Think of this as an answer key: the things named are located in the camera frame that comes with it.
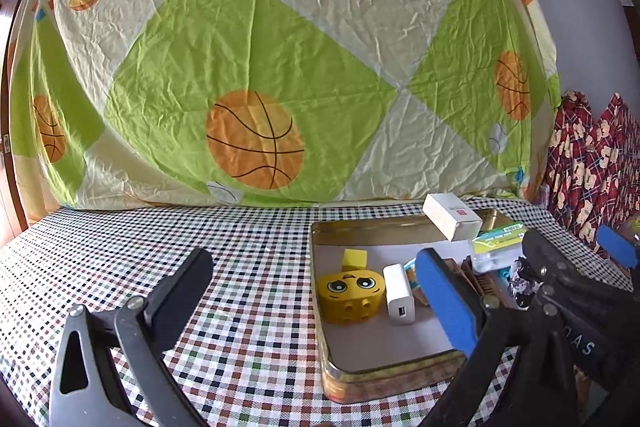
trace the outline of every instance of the green and white sheet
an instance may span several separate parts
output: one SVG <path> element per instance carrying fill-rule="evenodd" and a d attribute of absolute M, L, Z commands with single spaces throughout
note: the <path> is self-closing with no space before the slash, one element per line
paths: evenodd
<path fill-rule="evenodd" d="M 11 138 L 34 219 L 35 185 L 78 208 L 527 196 L 546 163 L 559 85 L 537 0 L 25 0 L 20 16 Z"/>

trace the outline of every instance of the yellow toy block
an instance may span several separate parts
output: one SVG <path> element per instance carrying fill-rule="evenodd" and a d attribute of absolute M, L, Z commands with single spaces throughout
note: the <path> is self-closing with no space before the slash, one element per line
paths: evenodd
<path fill-rule="evenodd" d="M 371 270 L 325 275 L 317 286 L 322 318 L 329 324 L 344 325 L 378 313 L 386 289 L 385 278 Z"/>
<path fill-rule="evenodd" d="M 367 268 L 367 251 L 345 248 L 342 255 L 342 271 L 364 270 Z"/>

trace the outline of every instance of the blue gripper pad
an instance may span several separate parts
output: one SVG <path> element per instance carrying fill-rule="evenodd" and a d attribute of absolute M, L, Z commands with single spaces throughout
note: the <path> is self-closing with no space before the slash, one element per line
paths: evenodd
<path fill-rule="evenodd" d="M 596 239 L 600 246 L 625 268 L 635 268 L 638 265 L 638 250 L 618 232 L 606 225 L 600 225 Z"/>
<path fill-rule="evenodd" d="M 478 343 L 476 317 L 426 248 L 415 257 L 415 278 L 451 345 L 470 357 Z"/>

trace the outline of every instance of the white box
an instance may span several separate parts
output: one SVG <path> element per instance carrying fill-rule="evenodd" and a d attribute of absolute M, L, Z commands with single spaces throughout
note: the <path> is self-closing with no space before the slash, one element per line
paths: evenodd
<path fill-rule="evenodd" d="M 450 241 L 474 239 L 482 227 L 478 214 L 451 192 L 429 194 L 422 211 Z"/>

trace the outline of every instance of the toy eye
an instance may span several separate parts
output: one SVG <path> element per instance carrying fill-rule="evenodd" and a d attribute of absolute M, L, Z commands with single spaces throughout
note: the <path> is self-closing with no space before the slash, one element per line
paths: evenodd
<path fill-rule="evenodd" d="M 360 286 L 360 288 L 368 290 L 376 285 L 376 280 L 371 277 L 358 277 L 356 284 Z"/>
<path fill-rule="evenodd" d="M 347 283 L 344 281 L 333 281 L 330 282 L 327 286 L 330 292 L 333 293 L 342 293 L 347 289 Z"/>

